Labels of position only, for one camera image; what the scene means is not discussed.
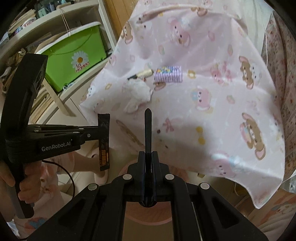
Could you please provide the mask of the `person's left hand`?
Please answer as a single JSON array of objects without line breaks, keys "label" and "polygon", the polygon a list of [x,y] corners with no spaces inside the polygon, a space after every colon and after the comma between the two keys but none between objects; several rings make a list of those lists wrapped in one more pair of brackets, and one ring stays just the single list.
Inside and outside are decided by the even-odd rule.
[{"label": "person's left hand", "polygon": [[[26,203],[34,203],[39,199],[41,191],[41,161],[29,163],[25,166],[26,178],[20,182],[18,197]],[[8,166],[1,162],[1,201],[9,198],[6,185],[13,187],[15,180]]]}]

